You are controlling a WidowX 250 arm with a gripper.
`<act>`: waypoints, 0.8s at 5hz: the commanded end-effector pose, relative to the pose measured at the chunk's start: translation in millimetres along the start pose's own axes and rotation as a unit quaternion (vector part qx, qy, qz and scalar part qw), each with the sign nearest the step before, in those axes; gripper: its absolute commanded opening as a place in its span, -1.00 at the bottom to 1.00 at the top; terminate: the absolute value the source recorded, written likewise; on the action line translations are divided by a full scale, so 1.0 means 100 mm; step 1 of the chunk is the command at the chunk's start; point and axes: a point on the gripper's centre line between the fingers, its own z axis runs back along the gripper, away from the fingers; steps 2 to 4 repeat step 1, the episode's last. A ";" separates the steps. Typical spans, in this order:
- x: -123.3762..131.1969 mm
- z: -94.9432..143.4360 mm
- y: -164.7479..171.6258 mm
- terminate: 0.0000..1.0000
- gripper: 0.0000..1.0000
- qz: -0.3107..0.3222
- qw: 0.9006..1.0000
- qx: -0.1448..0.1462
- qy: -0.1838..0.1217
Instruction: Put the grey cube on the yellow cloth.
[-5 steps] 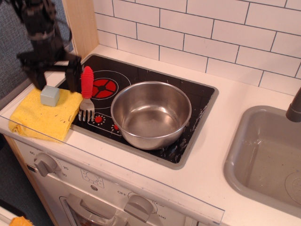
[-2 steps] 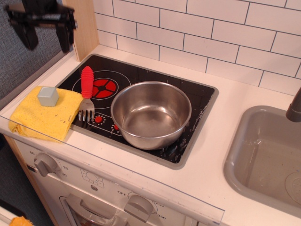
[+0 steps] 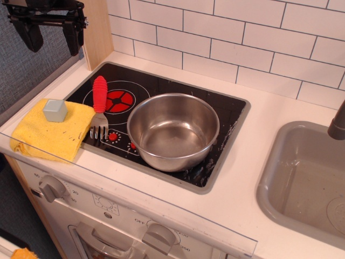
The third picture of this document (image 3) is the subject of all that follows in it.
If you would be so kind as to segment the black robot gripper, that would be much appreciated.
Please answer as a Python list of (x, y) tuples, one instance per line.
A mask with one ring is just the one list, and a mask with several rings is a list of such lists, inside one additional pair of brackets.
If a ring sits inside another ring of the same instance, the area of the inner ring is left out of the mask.
[(43, 46), (38, 25), (63, 26), (71, 56), (76, 56), (84, 44), (84, 29), (88, 25), (84, 4), (79, 1), (4, 1), (9, 19), (29, 50), (36, 53)]

